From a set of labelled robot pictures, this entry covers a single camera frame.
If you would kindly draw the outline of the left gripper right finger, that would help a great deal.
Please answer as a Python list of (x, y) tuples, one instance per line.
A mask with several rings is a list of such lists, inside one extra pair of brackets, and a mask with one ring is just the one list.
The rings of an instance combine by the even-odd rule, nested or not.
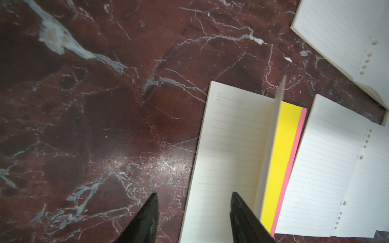
[(232, 193), (230, 220), (234, 243), (275, 243), (237, 192)]

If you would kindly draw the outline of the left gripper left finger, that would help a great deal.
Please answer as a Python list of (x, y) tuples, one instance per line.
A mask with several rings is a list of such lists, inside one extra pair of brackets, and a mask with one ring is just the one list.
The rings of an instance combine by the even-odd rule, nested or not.
[(159, 222), (157, 193), (152, 193), (115, 243), (155, 243)]

